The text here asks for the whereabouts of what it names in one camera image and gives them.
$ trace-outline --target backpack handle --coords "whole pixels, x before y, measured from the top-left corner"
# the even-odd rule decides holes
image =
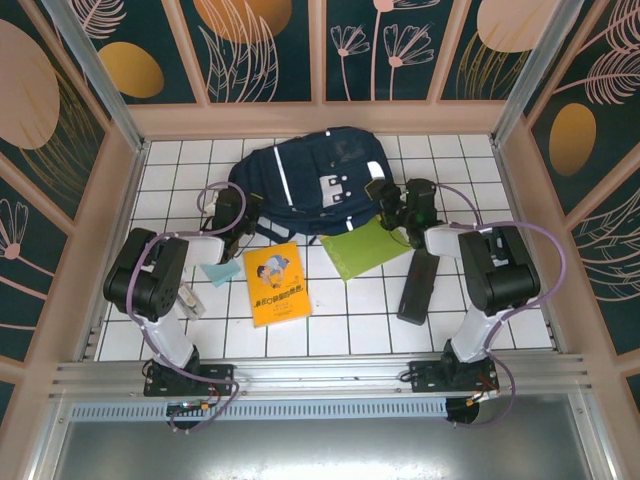
[[[296,234],[295,232],[292,232],[291,230],[289,230],[289,234],[286,237],[283,237],[282,235],[278,235],[276,232],[274,232],[270,228],[267,228],[264,225],[260,225],[260,224],[256,225],[256,233],[259,233],[260,235],[264,235],[269,240],[272,240],[276,243],[287,243]]]

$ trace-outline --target reflective stripe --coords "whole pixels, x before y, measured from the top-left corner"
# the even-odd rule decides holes
[[[293,200],[291,200],[291,193],[289,192],[289,184],[287,183],[287,177],[284,175],[284,168],[282,167],[282,160],[280,159],[280,153],[278,147],[273,147],[273,151],[276,152],[276,163],[278,164],[278,171],[280,172],[280,180],[282,180],[282,186],[284,187],[284,194],[287,197],[287,203],[289,206],[293,206]]]

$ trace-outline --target white tile floor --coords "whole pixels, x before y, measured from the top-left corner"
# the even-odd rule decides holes
[[[512,218],[486,136],[378,138],[389,157],[396,183],[403,185],[418,177],[450,183],[480,207],[485,222]],[[202,221],[195,207],[200,189],[226,180],[233,164],[253,149],[280,141],[260,138],[154,142],[132,227],[156,232],[197,230]],[[473,222],[469,207],[456,195],[443,190],[437,204],[443,220]],[[303,235],[297,235],[295,240],[313,309],[313,315],[306,319],[256,329],[244,270],[220,288],[215,288],[200,269],[190,274],[191,284],[207,312],[200,320],[181,323],[203,359],[440,351],[464,319],[469,299],[460,262],[440,262],[428,321],[419,327],[395,316],[412,252],[345,285],[321,245],[308,245]],[[269,240],[259,235],[245,237],[241,246],[247,244],[250,250],[268,246]],[[238,261],[243,267],[242,259]],[[540,310],[526,312],[502,330],[494,349],[552,348],[549,332]],[[135,325],[110,307],[96,359],[144,360],[150,356]]]

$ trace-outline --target purple cable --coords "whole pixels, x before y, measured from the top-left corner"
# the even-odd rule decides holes
[[[138,262],[136,263],[136,266],[134,267],[133,272],[131,273],[131,280],[129,282],[129,287],[127,288],[127,298],[126,298],[127,314],[129,315],[129,317],[131,317],[131,320],[136,322],[138,324],[138,326],[140,327],[140,329],[142,331],[142,336],[144,337],[145,342],[147,342],[147,344],[151,348],[151,351],[155,355],[157,355],[157,357],[166,366],[171,368],[174,372],[176,372],[176,373],[178,373],[178,374],[180,374],[180,375],[182,375],[184,377],[190,378],[192,380],[197,380],[199,382],[203,382],[203,383],[207,383],[207,384],[231,385],[232,386],[231,395],[229,396],[227,401],[224,402],[222,404],[222,406],[220,406],[220,408],[217,409],[216,413],[214,413],[207,420],[203,420],[202,422],[198,423],[193,428],[190,428],[190,429],[187,429],[187,430],[180,430],[173,423],[173,420],[174,420],[175,416],[171,417],[169,423],[171,424],[173,432],[174,433],[183,433],[185,435],[188,435],[191,431],[193,431],[195,433],[198,430],[201,430],[202,428],[206,427],[211,422],[213,422],[220,415],[222,415],[224,413],[224,411],[227,409],[227,407],[229,406],[229,404],[237,397],[238,391],[240,389],[240,385],[235,380],[216,380],[216,379],[212,379],[212,378],[202,377],[200,375],[194,375],[193,373],[187,372],[187,371],[181,369],[180,367],[178,367],[177,365],[174,365],[173,363],[171,363],[171,361],[167,357],[165,357],[162,353],[160,353],[160,351],[158,350],[156,345],[151,340],[151,337],[147,333],[147,329],[144,326],[144,320],[142,320],[139,317],[136,317],[136,315],[135,315],[135,313],[133,311],[133,290],[134,290],[136,281],[138,280],[138,276],[140,275],[140,270],[142,268],[142,265],[144,264],[144,260],[147,258],[147,255],[149,255],[149,252],[154,247],[154,245],[156,243],[158,243],[160,240],[163,240],[165,238],[176,238],[176,237],[214,237],[216,235],[220,235],[221,233],[224,233],[224,232],[227,232],[227,231],[231,230],[238,223],[240,223],[240,220],[242,219],[242,216],[244,215],[244,212],[245,212],[245,210],[247,208],[247,197],[245,196],[245,194],[242,191],[242,189],[238,185],[236,185],[235,183],[231,183],[231,182],[216,182],[216,183],[213,183],[211,185],[208,185],[198,195],[198,199],[197,199],[198,210],[200,210],[201,212],[204,213],[204,208],[203,208],[203,206],[204,206],[204,197],[205,197],[205,195],[207,194],[207,192],[209,190],[218,190],[218,189],[220,189],[222,187],[232,187],[235,190],[237,190],[238,193],[240,194],[240,199],[241,199],[240,213],[238,213],[238,216],[233,220],[233,222],[231,222],[226,227],[223,227],[223,228],[221,228],[219,230],[213,230],[211,232],[183,231],[183,232],[161,233],[160,235],[155,236],[153,239],[151,239],[151,241],[149,243],[147,243],[147,245],[145,246],[144,250],[142,251],[142,254],[140,255],[140,258],[138,259]],[[200,206],[200,200],[201,199],[203,200],[203,202],[202,202],[203,206]]]
[[[493,328],[491,329],[491,331],[489,332],[489,335],[487,335],[487,339],[484,342],[484,349],[487,352],[487,355],[489,356],[489,358],[491,360],[493,360],[495,363],[497,363],[498,365],[500,365],[500,367],[502,367],[502,369],[505,371],[505,373],[507,374],[507,377],[509,377],[509,382],[511,382],[511,395],[509,396],[509,405],[507,405],[507,408],[505,408],[505,410],[497,417],[494,418],[493,420],[489,420],[487,422],[482,422],[482,423],[478,423],[478,424],[460,424],[461,426],[465,427],[465,428],[484,428],[484,427],[492,427],[494,425],[497,425],[498,423],[500,423],[502,420],[504,420],[507,415],[509,415],[509,413],[511,413],[511,409],[513,408],[513,404],[515,402],[515,397],[516,397],[516,382],[515,379],[513,378],[513,374],[511,373],[511,371],[507,368],[507,366],[501,361],[499,360],[497,357],[495,357],[492,353],[491,353],[491,344],[493,343],[493,339],[494,337],[498,334],[498,332],[500,331],[500,328],[502,328],[502,326],[514,315],[517,315],[520,312],[523,312],[525,310],[529,310],[537,305],[540,305],[542,302],[545,302],[547,300],[549,300],[549,298],[551,298],[553,295],[556,294],[556,292],[560,289],[560,286],[562,285],[562,283],[564,282],[565,277],[567,276],[567,257],[566,254],[564,252],[564,249],[562,248],[562,245],[560,244],[560,241],[548,230],[538,226],[538,225],[534,225],[533,223],[528,223],[528,222],[518,222],[518,221],[504,221],[504,222],[494,222],[494,223],[488,223],[486,225],[482,225],[482,221],[480,220],[480,214],[478,213],[478,211],[473,207],[473,203],[471,203],[471,200],[469,200],[469,198],[467,198],[467,196],[462,193],[461,191],[450,187],[448,185],[438,185],[441,188],[445,188],[447,190],[450,190],[452,192],[454,192],[455,194],[459,195],[469,206],[471,206],[471,209],[473,210],[473,214],[476,217],[476,220],[478,220],[478,225],[477,226],[472,226],[472,225],[456,225],[459,228],[467,228],[469,230],[483,230],[483,229],[488,229],[488,228],[498,228],[498,227],[519,227],[519,228],[528,228],[530,230],[534,230],[538,233],[541,233],[542,235],[546,236],[549,240],[551,240],[551,242],[553,242],[553,245],[556,247],[556,249],[558,250],[558,254],[560,255],[560,274],[558,275],[558,279],[556,280],[556,283],[554,284],[553,287],[551,287],[551,289],[549,289],[547,292],[545,292],[543,295],[541,295],[540,297],[538,297],[536,300],[534,300],[531,303],[527,303],[526,305],[523,305],[522,307],[516,308],[515,310],[511,310],[507,313],[505,313],[505,315],[500,319],[500,321],[498,323],[496,323]]]

